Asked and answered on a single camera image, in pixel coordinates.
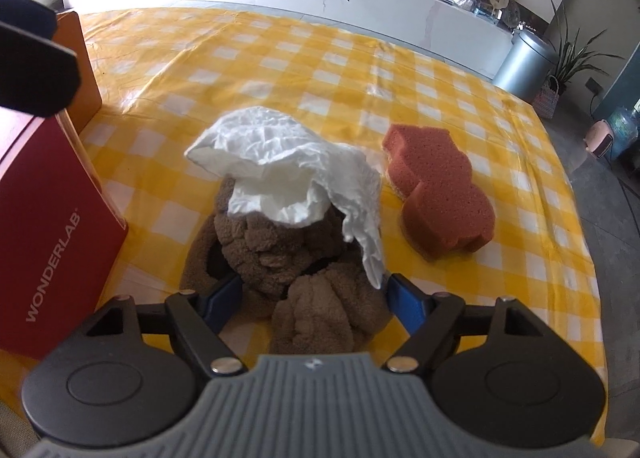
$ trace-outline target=gray trash can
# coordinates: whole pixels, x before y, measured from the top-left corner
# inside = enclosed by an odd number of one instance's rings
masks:
[[[551,43],[529,30],[513,34],[513,46],[495,75],[498,88],[533,102],[549,71],[558,64],[558,54]]]

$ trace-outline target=gray ribbed gripper base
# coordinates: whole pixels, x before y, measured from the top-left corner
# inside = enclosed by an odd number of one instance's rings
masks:
[[[43,440],[27,458],[604,458],[587,438],[543,450],[479,440],[446,418],[422,381],[368,354],[261,356],[210,381],[177,425],[149,440],[81,450]]]

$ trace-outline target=metal screw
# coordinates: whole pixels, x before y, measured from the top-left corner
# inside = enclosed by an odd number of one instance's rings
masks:
[[[231,375],[242,369],[242,362],[235,357],[220,357],[211,363],[211,371],[219,375]]]
[[[417,369],[418,361],[413,357],[391,357],[386,367],[394,373],[410,373]]]

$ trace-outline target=red box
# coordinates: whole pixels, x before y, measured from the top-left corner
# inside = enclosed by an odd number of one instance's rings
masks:
[[[55,348],[94,311],[126,235],[66,112],[0,108],[0,348]]]

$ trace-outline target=woven basket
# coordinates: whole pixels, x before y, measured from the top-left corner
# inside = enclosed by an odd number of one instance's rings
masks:
[[[556,82],[555,91],[551,89],[551,79]],[[559,88],[560,85],[558,83],[558,79],[553,75],[550,75],[531,104],[539,117],[552,118],[554,116],[556,105],[558,105],[558,99],[560,98],[560,95],[558,94]]]

